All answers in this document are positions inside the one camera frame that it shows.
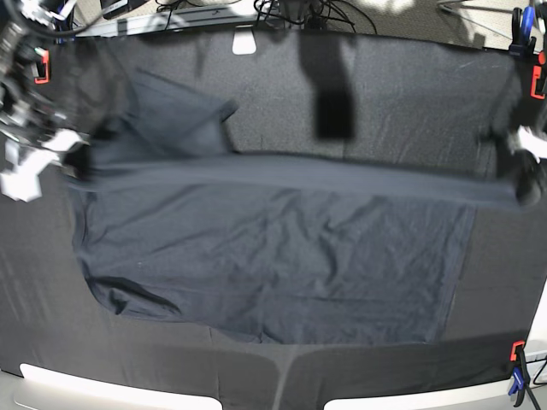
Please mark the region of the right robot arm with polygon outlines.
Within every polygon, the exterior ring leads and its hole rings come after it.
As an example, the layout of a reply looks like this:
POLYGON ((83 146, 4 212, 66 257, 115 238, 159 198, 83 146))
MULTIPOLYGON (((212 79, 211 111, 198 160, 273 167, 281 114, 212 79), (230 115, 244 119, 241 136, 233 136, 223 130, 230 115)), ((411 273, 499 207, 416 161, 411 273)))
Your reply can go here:
POLYGON ((74 21, 75 1, 1 3, 1 134, 7 166, 1 192, 14 201, 41 197, 39 176, 87 144, 66 113, 38 87, 51 80, 50 45, 92 26, 74 21))

